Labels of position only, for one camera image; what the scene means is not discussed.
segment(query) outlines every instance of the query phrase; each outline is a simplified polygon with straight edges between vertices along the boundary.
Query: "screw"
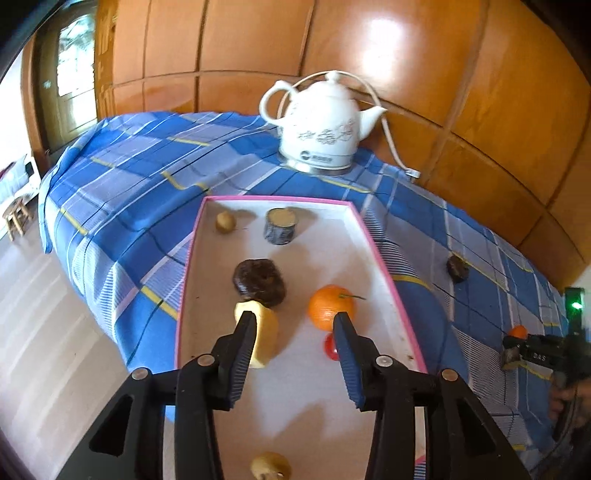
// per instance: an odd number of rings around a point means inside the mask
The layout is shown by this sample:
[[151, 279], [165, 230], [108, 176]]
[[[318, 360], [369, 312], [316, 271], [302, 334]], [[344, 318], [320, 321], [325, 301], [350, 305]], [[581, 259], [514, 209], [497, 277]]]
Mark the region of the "screw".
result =
[[209, 367], [209, 365], [213, 365], [216, 361], [216, 358], [209, 353], [204, 353], [203, 355], [199, 355], [197, 357], [197, 363], [202, 367]]
[[451, 368], [446, 368], [443, 372], [441, 372], [441, 376], [448, 382], [455, 382], [457, 380], [457, 372]]
[[134, 380], [143, 380], [148, 376], [148, 369], [144, 367], [136, 368], [133, 372], [131, 372], [131, 378]]
[[379, 367], [391, 367], [394, 365], [394, 360], [392, 360], [392, 357], [388, 355], [380, 355], [377, 357], [377, 359], [375, 359], [375, 362]]

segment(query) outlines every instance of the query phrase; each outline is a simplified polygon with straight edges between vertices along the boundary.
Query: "white cable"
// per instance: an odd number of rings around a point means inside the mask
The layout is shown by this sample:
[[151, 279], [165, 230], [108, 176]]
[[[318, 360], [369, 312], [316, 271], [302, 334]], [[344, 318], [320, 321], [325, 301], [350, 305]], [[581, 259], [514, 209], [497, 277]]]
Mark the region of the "white cable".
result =
[[[359, 83], [361, 83], [365, 87], [365, 89], [370, 94], [374, 104], [377, 106], [382, 106], [382, 102], [380, 102], [378, 95], [375, 93], [375, 90], [368, 82], [363, 80], [361, 77], [354, 75], [353, 73], [343, 72], [341, 70], [326, 70], [325, 72], [313, 73], [312, 75], [308, 75], [306, 78], [302, 78], [301, 80], [295, 82], [293, 87], [297, 88], [298, 86], [300, 86], [302, 83], [306, 82], [307, 80], [310, 80], [310, 79], [320, 76], [320, 75], [326, 75], [329, 72], [338, 72], [342, 75], [346, 75], [347, 77], [354, 78], [355, 80], [357, 80]], [[289, 95], [289, 92], [285, 92], [285, 94], [283, 95], [283, 98], [281, 99], [281, 102], [279, 103], [279, 108], [277, 109], [277, 118], [281, 118], [281, 115], [283, 114], [283, 106], [285, 105], [285, 100], [287, 99], [288, 95]], [[406, 175], [408, 175], [412, 179], [419, 178], [421, 176], [421, 172], [419, 172], [418, 170], [414, 170], [413, 168], [407, 167], [400, 159], [400, 156], [398, 155], [398, 151], [396, 150], [396, 146], [394, 145], [394, 140], [392, 139], [392, 135], [390, 134], [390, 128], [388, 126], [388, 120], [386, 119], [386, 116], [382, 115], [381, 120], [382, 120], [382, 127], [384, 129], [384, 135], [386, 136], [386, 142], [388, 143], [388, 146], [390, 148], [390, 153], [392, 154], [394, 161], [398, 164], [398, 166], [401, 169], [404, 170], [404, 173]]]

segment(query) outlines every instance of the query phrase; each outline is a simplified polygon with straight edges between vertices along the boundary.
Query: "kettle lid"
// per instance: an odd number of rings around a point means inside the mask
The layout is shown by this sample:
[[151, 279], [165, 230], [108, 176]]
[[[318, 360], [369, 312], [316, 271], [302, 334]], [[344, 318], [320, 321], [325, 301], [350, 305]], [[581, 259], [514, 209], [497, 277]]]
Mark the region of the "kettle lid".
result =
[[351, 100], [351, 93], [349, 89], [339, 83], [339, 72], [332, 70], [331, 72], [328, 72], [325, 77], [325, 82], [316, 82], [308, 87], [310, 93], [314, 92], [316, 95]]

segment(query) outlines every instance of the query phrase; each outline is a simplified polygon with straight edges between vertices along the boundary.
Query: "teapot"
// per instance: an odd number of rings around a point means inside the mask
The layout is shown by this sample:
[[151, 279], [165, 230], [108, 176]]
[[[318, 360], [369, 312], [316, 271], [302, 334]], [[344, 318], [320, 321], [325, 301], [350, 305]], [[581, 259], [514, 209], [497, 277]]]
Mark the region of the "teapot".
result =
[[[326, 81], [298, 91], [278, 80], [261, 98], [259, 112], [269, 124], [281, 127], [279, 152], [290, 166], [302, 171], [340, 175], [349, 170], [360, 140], [372, 131], [386, 111], [374, 106], [359, 111], [349, 89], [339, 83], [336, 71]], [[282, 118], [271, 118], [267, 102], [280, 90], [289, 93], [290, 104]]]

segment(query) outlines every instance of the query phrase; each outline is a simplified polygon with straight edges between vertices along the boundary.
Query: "blue plaid tablecloth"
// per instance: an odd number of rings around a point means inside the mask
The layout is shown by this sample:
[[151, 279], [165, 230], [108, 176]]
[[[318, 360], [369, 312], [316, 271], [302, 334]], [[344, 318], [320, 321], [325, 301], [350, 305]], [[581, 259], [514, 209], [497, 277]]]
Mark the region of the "blue plaid tablecloth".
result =
[[[176, 318], [194, 220], [205, 195], [348, 200], [360, 211], [413, 324], [427, 368], [454, 368], [526, 465], [551, 445], [550, 372], [499, 369], [504, 333], [566, 332], [558, 292], [464, 211], [359, 149], [336, 178], [284, 168], [274, 129], [235, 113], [138, 113], [101, 121], [41, 185], [45, 252], [55, 249], [129, 370], [174, 368]], [[454, 285], [451, 252], [470, 266]]]

